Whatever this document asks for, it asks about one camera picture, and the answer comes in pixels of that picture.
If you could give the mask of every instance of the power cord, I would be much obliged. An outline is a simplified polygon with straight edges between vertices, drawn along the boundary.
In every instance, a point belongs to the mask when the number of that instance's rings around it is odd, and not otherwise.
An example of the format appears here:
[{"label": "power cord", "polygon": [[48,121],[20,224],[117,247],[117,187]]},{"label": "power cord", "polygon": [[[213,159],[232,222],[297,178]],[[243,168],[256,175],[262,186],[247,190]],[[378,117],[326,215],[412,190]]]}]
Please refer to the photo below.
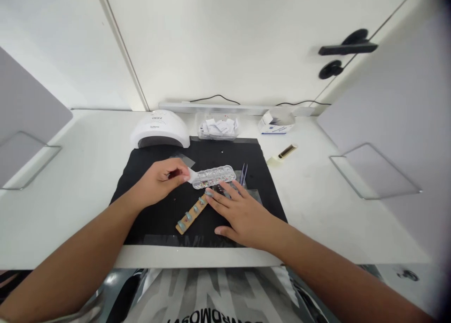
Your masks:
[{"label": "power cord", "polygon": [[322,102],[317,102],[317,101],[315,101],[315,100],[304,100],[304,101],[301,101],[301,102],[297,102],[297,103],[295,103],[295,104],[292,104],[291,102],[282,102],[282,103],[280,103],[280,104],[277,104],[276,106],[280,106],[280,105],[291,105],[291,106],[296,106],[296,105],[302,104],[302,103],[304,103],[304,102],[314,102],[314,103],[317,103],[318,105],[327,105],[327,106],[331,106],[331,105],[332,105],[332,104],[325,104],[325,103],[322,103]]},{"label": "power cord", "polygon": [[216,94],[216,95],[213,95],[212,97],[209,97],[209,98],[202,98],[202,99],[191,100],[190,102],[196,102],[196,101],[201,101],[201,100],[208,100],[208,99],[211,99],[211,98],[215,98],[215,97],[217,97],[217,96],[219,96],[219,97],[221,97],[221,98],[223,98],[223,99],[225,99],[225,100],[227,100],[227,101],[234,102],[234,103],[236,103],[237,105],[241,105],[239,102],[236,102],[236,101],[234,101],[234,100],[230,100],[230,99],[228,99],[228,98],[225,98],[225,97],[223,97],[221,94]]},{"label": "power cord", "polygon": [[[234,103],[236,103],[237,105],[241,105],[239,102],[234,101],[234,100],[227,99],[226,97],[222,96],[221,94],[216,94],[216,95],[213,95],[213,96],[211,96],[211,97],[209,97],[209,98],[202,98],[202,99],[191,100],[190,102],[196,102],[196,101],[201,101],[201,100],[208,100],[208,99],[215,98],[215,97],[217,97],[217,96],[219,96],[219,97],[221,97],[221,98],[223,98],[223,99],[225,99],[225,100],[227,100],[227,101],[234,102]],[[296,106],[296,105],[302,104],[302,103],[304,103],[304,102],[314,102],[314,103],[317,103],[318,105],[326,105],[326,106],[331,106],[331,105],[332,105],[332,104],[327,104],[327,103],[317,102],[317,101],[315,101],[315,100],[304,100],[304,101],[301,101],[301,102],[297,102],[297,103],[295,103],[295,104],[292,104],[291,102],[281,102],[280,104],[277,104],[276,106],[280,106],[280,105],[291,105],[291,106]]]}]

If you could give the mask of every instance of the black mat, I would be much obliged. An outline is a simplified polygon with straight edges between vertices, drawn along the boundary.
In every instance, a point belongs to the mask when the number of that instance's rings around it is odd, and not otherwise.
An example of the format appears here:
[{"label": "black mat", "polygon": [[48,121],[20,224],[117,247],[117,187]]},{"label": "black mat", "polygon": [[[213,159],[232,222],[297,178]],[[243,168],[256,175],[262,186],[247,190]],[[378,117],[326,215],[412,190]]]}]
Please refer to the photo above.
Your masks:
[{"label": "black mat", "polygon": [[[241,170],[243,163],[247,163],[249,165],[246,175],[247,187],[258,189],[265,208],[283,221],[287,221],[262,150],[257,139],[254,138],[238,138],[230,142],[199,140],[197,137],[191,137],[189,148],[157,145],[134,149],[117,183],[111,202],[128,191],[153,162],[165,160],[177,152],[195,161],[192,167],[195,171],[227,164],[235,170]],[[185,247],[239,246],[214,233],[217,226],[229,225],[229,223],[210,205],[207,205],[184,235],[180,235],[175,229],[177,221],[203,193],[204,189],[196,190],[189,183],[185,183],[172,191],[165,199],[145,208],[134,222],[124,244]]]}]

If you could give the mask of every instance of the right hand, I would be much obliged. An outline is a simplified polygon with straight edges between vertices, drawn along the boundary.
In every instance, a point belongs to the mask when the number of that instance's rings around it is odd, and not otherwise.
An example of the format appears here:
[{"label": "right hand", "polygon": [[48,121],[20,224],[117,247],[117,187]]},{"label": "right hand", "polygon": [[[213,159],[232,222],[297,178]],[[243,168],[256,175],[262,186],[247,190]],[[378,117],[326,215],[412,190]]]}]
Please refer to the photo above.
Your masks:
[{"label": "right hand", "polygon": [[278,241],[287,224],[268,212],[237,181],[234,180],[232,183],[239,193],[229,184],[219,183],[232,199],[211,188],[206,190],[213,195],[213,197],[207,196],[208,203],[232,226],[231,228],[217,227],[215,233],[241,245],[271,252],[271,246]]}]

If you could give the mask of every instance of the metal handle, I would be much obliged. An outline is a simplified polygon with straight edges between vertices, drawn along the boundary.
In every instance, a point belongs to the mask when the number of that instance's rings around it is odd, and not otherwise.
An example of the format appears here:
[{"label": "metal handle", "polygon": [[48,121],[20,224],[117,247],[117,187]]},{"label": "metal handle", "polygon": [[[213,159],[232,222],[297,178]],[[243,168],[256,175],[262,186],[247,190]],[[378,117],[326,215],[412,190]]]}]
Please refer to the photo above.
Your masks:
[{"label": "metal handle", "polygon": [[366,37],[368,30],[360,29],[351,33],[341,45],[322,46],[319,55],[347,55],[359,53],[371,53],[376,50],[378,45],[369,42]]},{"label": "metal handle", "polygon": [[9,137],[8,139],[6,139],[5,141],[3,141],[0,144],[0,147],[2,145],[4,145],[5,143],[7,143],[8,141],[10,141],[13,137],[15,137],[17,134],[22,133],[25,134],[27,137],[39,142],[40,144],[42,144],[43,147],[46,148],[57,148],[58,150],[55,151],[55,153],[46,161],[46,163],[44,163],[36,173],[33,174],[33,176],[22,186],[22,187],[17,187],[17,188],[5,188],[5,187],[1,187],[0,190],[15,190],[15,191],[19,191],[19,190],[23,190],[26,187],[28,187],[30,185],[31,182],[34,181],[34,179],[40,174],[40,172],[42,172],[44,170],[45,167],[47,167],[47,165],[55,158],[55,156],[62,150],[61,146],[50,146],[48,144],[46,144],[45,142],[42,142],[41,140],[39,140],[38,138],[35,138],[34,136],[32,136],[31,134],[28,134],[27,132],[24,131],[18,131],[17,133],[13,134],[11,137]]}]

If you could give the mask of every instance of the cardboard box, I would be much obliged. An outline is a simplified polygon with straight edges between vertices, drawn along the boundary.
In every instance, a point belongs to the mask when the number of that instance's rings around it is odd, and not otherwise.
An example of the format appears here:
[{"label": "cardboard box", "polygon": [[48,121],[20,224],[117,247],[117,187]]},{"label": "cardboard box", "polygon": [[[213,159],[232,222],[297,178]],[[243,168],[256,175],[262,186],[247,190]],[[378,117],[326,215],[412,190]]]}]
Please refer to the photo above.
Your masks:
[{"label": "cardboard box", "polygon": [[258,123],[258,129],[262,134],[286,134],[294,125],[293,114],[277,115],[269,110]]}]

